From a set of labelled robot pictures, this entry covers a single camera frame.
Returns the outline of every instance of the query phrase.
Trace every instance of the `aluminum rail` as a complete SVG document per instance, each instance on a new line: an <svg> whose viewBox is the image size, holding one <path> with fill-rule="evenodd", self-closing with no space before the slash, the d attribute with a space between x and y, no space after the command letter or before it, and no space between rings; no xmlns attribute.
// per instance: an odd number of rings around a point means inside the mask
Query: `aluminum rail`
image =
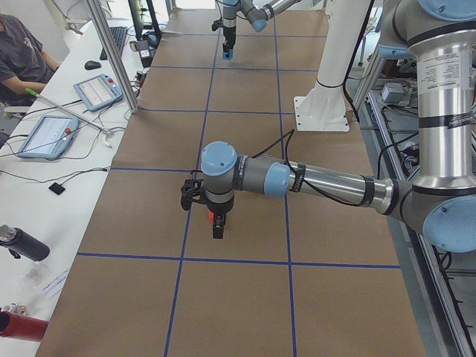
<svg viewBox="0 0 476 357"><path fill-rule="evenodd" d="M100 2L97 0L86 0L86 4L91 12L91 19L96 27L99 40L107 53L107 58L109 63L111 63L112 70L116 76L116 80L119 82L124 97L126 98L129 109L131 110L131 113L136 113L138 110L137 98L135 97L134 91L130 85L129 77L127 76L126 69L120 58L119 51L115 46L114 39L112 38Z"/></svg>

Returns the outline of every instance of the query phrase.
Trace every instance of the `floor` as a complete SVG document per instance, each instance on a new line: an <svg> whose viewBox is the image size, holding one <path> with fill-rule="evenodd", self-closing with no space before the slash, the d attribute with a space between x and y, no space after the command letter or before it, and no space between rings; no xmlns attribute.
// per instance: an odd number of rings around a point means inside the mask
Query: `floor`
<svg viewBox="0 0 476 357"><path fill-rule="evenodd" d="M226 62L217 18L171 17L37 356L424 356L383 216L237 192L217 240L205 207L180 208L206 144L252 155L295 127L327 34L316 11L259 36L240 20ZM372 174L353 122L297 132L289 157Z"/></svg>

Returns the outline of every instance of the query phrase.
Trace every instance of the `person's arm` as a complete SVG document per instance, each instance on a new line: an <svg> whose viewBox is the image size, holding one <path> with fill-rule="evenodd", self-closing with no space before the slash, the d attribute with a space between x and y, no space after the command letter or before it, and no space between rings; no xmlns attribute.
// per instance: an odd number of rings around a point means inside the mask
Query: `person's arm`
<svg viewBox="0 0 476 357"><path fill-rule="evenodd" d="M35 92L40 93L46 86L44 83L26 82L24 80L20 80L17 76L4 80L1 82L1 84L17 94L25 95L28 95L28 93L25 91L26 88L33 89Z"/></svg>
<svg viewBox="0 0 476 357"><path fill-rule="evenodd" d="M42 50L42 57L46 62L46 65L51 68L52 71L56 71L60 64L48 54L45 50Z"/></svg>

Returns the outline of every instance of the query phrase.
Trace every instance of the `table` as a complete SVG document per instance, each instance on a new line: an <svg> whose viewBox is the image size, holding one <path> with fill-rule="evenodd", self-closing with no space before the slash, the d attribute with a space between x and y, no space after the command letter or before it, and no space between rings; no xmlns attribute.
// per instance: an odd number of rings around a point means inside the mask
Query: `table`
<svg viewBox="0 0 476 357"><path fill-rule="evenodd" d="M121 26L130 25L130 22L113 20L109 24ZM84 69L86 61L99 60L101 48L96 30L91 25L47 84L42 95L57 103L69 103L78 99L73 89L74 83L101 73L114 77L108 61L101 61L102 68L93 71ZM126 45L122 59L128 77L133 79L135 72L142 70L138 54L133 53ZM46 107L48 105L37 100L30 111ZM72 106L71 109L81 113L86 108L80 103ZM11 136L28 134L45 113L39 112L27 116ZM57 110L48 111L48 113L63 115ZM130 111L126 102L121 101L101 115L101 119L106 127L126 127L129 115ZM94 120L97 113L85 113L84 116ZM66 157L79 158L87 156L92 148L91 154L81 160L25 160L8 155L11 154L11 150L8 145L4 145L0 149L0 170L43 181L78 170L108 167L123 132L118 131L109 139L112 149L102 143L103 134L92 146L97 134L98 131L91 126L81 129L72 145L63 154ZM13 150L17 151L20 148L22 139L12 138L10 144ZM28 308L29 315L44 320L50 319L60 294L47 299L41 292L41 288L71 266L106 177L107 173L103 171L79 175L68 181L65 184L66 191L61 196L57 196L48 189L52 182L39 184L4 173L0 175L0 195L3 202L0 207L1 223L21 228L44 242L51 250L50 255L43 262L35 263L25 257L15 260L7 249L0 249L0 269L4 272L3 277L0 278L2 306L9 303L24 304ZM2 338L0 339L0 356L34 356L38 346L39 343L35 342Z"/></svg>

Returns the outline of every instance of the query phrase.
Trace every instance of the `black connector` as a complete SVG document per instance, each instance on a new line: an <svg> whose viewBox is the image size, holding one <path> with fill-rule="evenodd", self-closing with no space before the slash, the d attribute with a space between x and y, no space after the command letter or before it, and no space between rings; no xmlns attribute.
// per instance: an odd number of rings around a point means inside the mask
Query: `black connector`
<svg viewBox="0 0 476 357"><path fill-rule="evenodd" d="M50 187L48 187L48 189L55 192L58 196L61 193L65 192L65 190L66 190L62 185L60 185L56 182L54 182Z"/></svg>

